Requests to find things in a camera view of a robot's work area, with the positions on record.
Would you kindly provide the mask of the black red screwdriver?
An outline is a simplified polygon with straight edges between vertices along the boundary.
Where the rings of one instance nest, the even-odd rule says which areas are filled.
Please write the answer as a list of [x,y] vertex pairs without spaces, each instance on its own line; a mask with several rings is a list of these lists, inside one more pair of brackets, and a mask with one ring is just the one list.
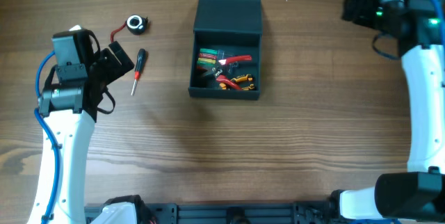
[[134,82],[133,82],[133,87],[131,90],[131,96],[135,95],[138,81],[140,79],[141,74],[143,73],[143,69],[146,64],[146,61],[147,61],[147,51],[145,49],[140,49],[138,51],[137,61],[136,61],[136,65],[135,65]]

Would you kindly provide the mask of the orange black pliers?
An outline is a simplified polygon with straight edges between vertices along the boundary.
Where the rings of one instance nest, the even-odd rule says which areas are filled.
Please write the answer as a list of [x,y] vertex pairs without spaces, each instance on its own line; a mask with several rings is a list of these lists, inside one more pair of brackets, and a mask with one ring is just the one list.
[[254,79],[251,74],[242,74],[237,77],[228,79],[224,75],[217,78],[219,87],[222,90],[255,90]]

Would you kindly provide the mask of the red handled wire strippers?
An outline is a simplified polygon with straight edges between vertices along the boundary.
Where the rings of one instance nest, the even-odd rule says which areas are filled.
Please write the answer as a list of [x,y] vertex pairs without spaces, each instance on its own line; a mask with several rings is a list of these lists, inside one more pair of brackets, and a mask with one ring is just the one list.
[[[238,62],[251,61],[251,60],[252,60],[252,57],[250,55],[235,56],[235,57],[232,57],[229,59],[229,61],[238,61]],[[217,65],[217,66],[214,66],[213,68],[211,68],[209,71],[206,71],[203,74],[201,74],[200,78],[201,79],[213,79],[213,80],[217,81],[217,78],[220,75],[226,76],[225,75],[226,73],[227,73],[227,70],[225,68],[222,68],[220,65]]]

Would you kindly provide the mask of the clear case coloured bits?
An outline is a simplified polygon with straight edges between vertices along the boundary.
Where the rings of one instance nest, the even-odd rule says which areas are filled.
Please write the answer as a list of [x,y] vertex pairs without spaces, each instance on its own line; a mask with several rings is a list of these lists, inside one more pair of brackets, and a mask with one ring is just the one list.
[[220,65],[229,73],[232,73],[239,67],[238,61],[229,61],[232,57],[235,57],[232,52],[222,49],[200,48],[197,54],[195,68],[199,71],[209,71],[214,66]]

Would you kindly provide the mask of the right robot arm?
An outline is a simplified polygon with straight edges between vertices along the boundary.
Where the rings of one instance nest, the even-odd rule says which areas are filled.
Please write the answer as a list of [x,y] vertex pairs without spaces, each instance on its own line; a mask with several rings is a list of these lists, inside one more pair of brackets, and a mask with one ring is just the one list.
[[397,41],[410,101],[404,173],[335,191],[332,216],[351,223],[444,221],[444,0],[344,0],[342,19]]

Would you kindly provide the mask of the black white tape measure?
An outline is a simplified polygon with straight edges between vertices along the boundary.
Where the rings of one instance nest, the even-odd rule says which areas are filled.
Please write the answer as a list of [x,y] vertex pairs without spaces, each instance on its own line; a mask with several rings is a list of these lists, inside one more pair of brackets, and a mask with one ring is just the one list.
[[128,31],[133,35],[141,35],[147,30],[148,24],[149,20],[147,17],[141,17],[140,15],[131,15],[126,19],[122,26],[111,32],[110,41],[114,42],[115,35],[124,28],[127,28]]

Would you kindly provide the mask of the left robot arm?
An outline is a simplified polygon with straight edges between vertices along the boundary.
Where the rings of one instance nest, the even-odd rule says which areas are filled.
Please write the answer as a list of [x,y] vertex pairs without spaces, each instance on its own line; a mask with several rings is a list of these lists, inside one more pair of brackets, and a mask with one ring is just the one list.
[[101,48],[80,26],[56,33],[35,76],[34,116],[43,131],[38,187],[29,223],[85,223],[86,159],[107,86],[134,69],[118,42]]

